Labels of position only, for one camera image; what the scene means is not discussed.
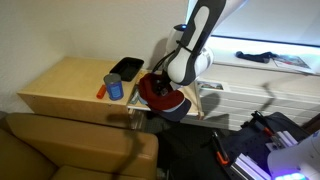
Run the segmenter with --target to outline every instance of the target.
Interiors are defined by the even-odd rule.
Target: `blue light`
[[[278,176],[274,180],[307,180],[307,178],[303,174],[293,173],[293,174]]]
[[[294,174],[291,174],[291,176],[293,177],[293,179],[299,179],[299,180],[307,179],[303,174],[300,174],[300,173],[294,173]]]
[[[276,177],[274,180],[284,180],[282,176]]]

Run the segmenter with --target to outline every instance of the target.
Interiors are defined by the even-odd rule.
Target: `red cloth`
[[[163,111],[174,108],[183,102],[184,95],[178,90],[170,91],[165,96],[157,95],[153,88],[158,80],[161,80],[161,75],[149,73],[141,78],[139,82],[140,96],[148,102],[150,108]]]

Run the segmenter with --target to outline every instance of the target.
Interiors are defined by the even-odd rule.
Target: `window sill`
[[[309,67],[315,72],[310,74],[320,76],[320,49],[315,47],[257,42],[248,40],[238,40],[220,37],[209,38],[207,44],[214,54],[214,64],[246,67],[252,69],[261,69],[269,71],[278,71],[286,73],[305,74],[300,71],[278,67],[273,60],[269,63],[258,63],[235,57],[237,51],[245,54],[261,54],[264,52],[272,52],[275,54],[296,55],[305,61]]]

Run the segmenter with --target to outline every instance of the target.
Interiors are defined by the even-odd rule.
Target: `wooden countertop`
[[[96,97],[101,85],[104,84],[104,76],[109,74],[109,71],[117,63],[118,61],[66,57],[19,91],[18,94],[34,94],[126,106],[135,85],[135,79],[131,82],[122,81],[124,96],[120,100],[110,100],[107,92],[103,99]]]

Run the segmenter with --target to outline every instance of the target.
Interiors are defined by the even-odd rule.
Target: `blue cup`
[[[123,97],[121,76],[119,74],[110,73],[106,75],[103,80],[111,100],[116,101]]]

